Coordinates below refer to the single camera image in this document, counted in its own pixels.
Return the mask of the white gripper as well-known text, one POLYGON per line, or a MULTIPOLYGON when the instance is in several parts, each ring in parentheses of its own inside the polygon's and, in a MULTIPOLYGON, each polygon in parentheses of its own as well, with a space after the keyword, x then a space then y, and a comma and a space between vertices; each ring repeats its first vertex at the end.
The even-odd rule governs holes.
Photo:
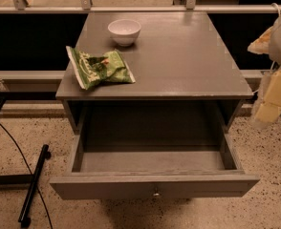
MULTIPOLYGON (((255 54, 269 54, 272 61, 281 65, 281 15, 272 28, 266 29, 249 44, 248 51, 255 54)), ((275 72, 264 74, 258 98, 251 111, 251 124, 256 128, 266 128, 281 115, 281 67, 275 72)))

